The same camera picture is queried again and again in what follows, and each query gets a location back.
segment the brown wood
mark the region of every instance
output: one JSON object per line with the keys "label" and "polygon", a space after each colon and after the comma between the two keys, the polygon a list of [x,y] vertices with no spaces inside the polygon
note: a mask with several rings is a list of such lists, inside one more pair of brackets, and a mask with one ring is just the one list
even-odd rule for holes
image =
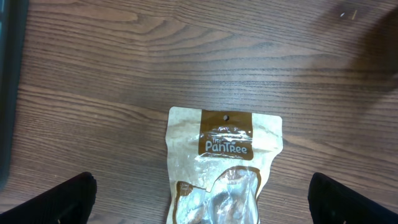
{"label": "brown wood", "polygon": [[89,171],[91,222],[164,223],[167,113],[184,106],[283,118],[264,223],[312,222],[314,172],[398,212],[396,7],[31,0],[1,210]]}

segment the black object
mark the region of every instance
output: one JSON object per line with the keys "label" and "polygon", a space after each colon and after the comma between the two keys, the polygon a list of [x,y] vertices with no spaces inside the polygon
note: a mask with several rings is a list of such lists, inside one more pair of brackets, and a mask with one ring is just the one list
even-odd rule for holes
{"label": "black object", "polygon": [[314,224],[398,223],[398,215],[321,173],[312,177],[308,202]]}
{"label": "black object", "polygon": [[0,215],[2,224],[86,224],[97,184],[84,172]]}
{"label": "black object", "polygon": [[28,3],[0,0],[0,190],[9,172]]}

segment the brown label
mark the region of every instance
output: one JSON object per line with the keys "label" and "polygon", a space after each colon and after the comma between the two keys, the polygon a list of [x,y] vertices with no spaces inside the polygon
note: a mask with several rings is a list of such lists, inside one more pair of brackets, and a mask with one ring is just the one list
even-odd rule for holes
{"label": "brown label", "polygon": [[207,111],[201,113],[199,155],[228,159],[253,159],[251,113]]}

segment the white pouch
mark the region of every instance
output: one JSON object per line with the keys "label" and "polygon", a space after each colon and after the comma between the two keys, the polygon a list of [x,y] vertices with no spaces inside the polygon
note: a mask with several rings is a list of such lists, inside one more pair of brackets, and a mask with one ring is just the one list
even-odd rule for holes
{"label": "white pouch", "polygon": [[166,133],[167,224],[257,224],[257,199],[282,151],[282,119],[173,107]]}

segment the crumpled plastic packaging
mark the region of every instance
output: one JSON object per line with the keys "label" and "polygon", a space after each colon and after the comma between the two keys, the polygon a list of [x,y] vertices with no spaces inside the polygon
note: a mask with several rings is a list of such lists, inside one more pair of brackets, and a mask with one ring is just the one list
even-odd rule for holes
{"label": "crumpled plastic packaging", "polygon": [[173,107],[166,134],[167,224],[257,224],[257,199],[281,152],[282,119]]}

